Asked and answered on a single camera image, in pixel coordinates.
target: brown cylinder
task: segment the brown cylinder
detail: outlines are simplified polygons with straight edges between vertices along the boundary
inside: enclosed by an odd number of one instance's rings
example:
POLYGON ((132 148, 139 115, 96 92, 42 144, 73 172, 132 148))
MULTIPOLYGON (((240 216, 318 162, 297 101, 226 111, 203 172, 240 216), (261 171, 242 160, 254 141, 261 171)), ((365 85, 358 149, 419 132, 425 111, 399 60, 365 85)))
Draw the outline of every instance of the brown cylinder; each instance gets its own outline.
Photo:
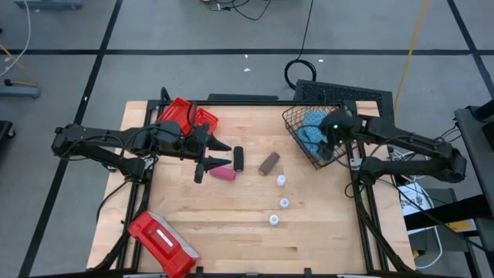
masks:
POLYGON ((272 168, 275 167, 275 164, 276 162, 278 162, 278 160, 279 160, 279 154, 277 154, 275 151, 272 152, 259 167, 259 173, 261 175, 269 174, 272 168))

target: yellow cable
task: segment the yellow cable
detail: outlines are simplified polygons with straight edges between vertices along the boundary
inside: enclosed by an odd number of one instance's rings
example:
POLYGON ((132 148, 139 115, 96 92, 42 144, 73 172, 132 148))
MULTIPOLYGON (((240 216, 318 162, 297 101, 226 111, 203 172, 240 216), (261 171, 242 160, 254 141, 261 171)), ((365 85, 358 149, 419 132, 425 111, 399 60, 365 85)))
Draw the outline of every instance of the yellow cable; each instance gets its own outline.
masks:
POLYGON ((414 52, 415 43, 417 42, 418 30, 420 29, 420 24, 422 19, 424 19, 425 9, 427 8, 429 0, 424 0, 422 4, 422 9, 420 10, 420 15, 418 16, 417 26, 415 26, 414 38, 411 41, 410 50, 408 51, 407 64, 404 66, 403 74, 401 75, 400 86, 398 87, 398 93, 396 94, 396 100, 394 100, 394 118, 396 119, 396 114, 398 113, 398 101, 400 100, 401 89, 405 78, 407 77, 408 67, 410 66, 411 54, 414 52))
POLYGON ((22 81, 11 81, 10 83, 14 85, 21 85, 21 86, 36 86, 33 83, 27 83, 27 82, 22 82, 22 81))
MULTIPOLYGON (((2 45, 0 44, 0 49, 2 49, 6 54, 7 56, 10 58, 10 59, 13 59, 15 60, 15 57, 2 45)), ((36 82, 36 78, 34 77, 34 75, 24 66, 22 65, 22 63, 20 61, 17 61, 16 63, 17 66, 19 66, 19 68, 27 75, 31 78, 31 81, 32 83, 27 83, 27 82, 21 82, 21 81, 12 81, 12 83, 17 83, 19 85, 26 85, 26 86, 38 86, 38 82, 36 82)))

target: red plastic crate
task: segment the red plastic crate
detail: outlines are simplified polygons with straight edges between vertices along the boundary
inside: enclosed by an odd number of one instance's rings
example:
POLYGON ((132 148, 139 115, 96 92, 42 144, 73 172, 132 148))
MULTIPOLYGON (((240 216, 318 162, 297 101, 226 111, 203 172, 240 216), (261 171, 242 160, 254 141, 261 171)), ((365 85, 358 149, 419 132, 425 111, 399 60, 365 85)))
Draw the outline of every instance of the red plastic crate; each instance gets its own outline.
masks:
POLYGON ((199 254, 163 218, 143 212, 128 229, 130 235, 146 247, 170 278, 190 273, 199 254))
MULTIPOLYGON (((158 118, 158 121, 163 120, 176 120, 180 125, 182 131, 185 134, 188 134, 191 130, 191 125, 188 124, 187 121, 187 112, 188 108, 191 106, 191 103, 181 99, 180 97, 175 98, 175 100, 170 104, 170 106, 162 113, 162 115, 158 118)), ((215 115, 209 113, 208 111, 199 108, 195 115, 196 125, 202 125, 204 123, 209 123, 209 134, 212 134, 218 125, 218 118, 215 115)))

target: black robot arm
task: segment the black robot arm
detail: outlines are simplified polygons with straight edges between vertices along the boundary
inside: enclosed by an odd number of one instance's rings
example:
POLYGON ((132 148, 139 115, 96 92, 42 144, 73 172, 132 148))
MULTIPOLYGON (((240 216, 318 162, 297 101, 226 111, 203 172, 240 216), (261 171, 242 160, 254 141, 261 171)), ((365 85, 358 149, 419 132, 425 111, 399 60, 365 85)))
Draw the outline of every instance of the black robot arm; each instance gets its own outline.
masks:
POLYGON ((183 134, 176 121, 167 120, 148 127, 133 127, 125 131, 110 131, 70 124, 56 128, 52 144, 55 155, 70 159, 81 155, 105 166, 118 169, 129 180, 142 182, 146 178, 147 162, 152 154, 191 159, 197 162, 194 181, 201 183, 205 171, 231 163, 229 160, 206 157, 206 149, 230 151, 226 144, 208 134, 209 124, 197 126, 190 134, 183 134), (102 147, 120 147, 136 155, 124 158, 102 147))
POLYGON ((324 147, 333 150, 339 144, 362 141, 367 144, 393 144, 429 157, 426 161, 382 161, 372 155, 360 164, 360 178, 373 184, 382 175, 430 175, 451 183, 465 179, 466 159, 458 149, 442 138, 427 138, 396 128, 379 117, 354 117, 345 110, 328 114, 319 125, 327 136, 324 147))

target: white sticker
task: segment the white sticker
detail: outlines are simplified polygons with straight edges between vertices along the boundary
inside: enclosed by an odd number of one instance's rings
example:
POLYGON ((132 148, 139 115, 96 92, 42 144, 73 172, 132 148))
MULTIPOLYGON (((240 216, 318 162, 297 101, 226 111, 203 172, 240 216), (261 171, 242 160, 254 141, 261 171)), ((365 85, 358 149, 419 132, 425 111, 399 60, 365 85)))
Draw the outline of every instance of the white sticker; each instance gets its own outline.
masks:
POLYGON ((161 230, 157 230, 156 232, 157 232, 157 234, 158 234, 158 235, 160 235, 160 236, 161 236, 161 238, 162 238, 165 242, 167 242, 167 243, 168 243, 168 245, 169 245, 170 247, 172 247, 172 246, 173 246, 173 243, 171 243, 171 240, 169 240, 169 239, 168 239, 168 237, 167 237, 167 236, 165 236, 165 235, 164 235, 164 233, 163 233, 161 230))

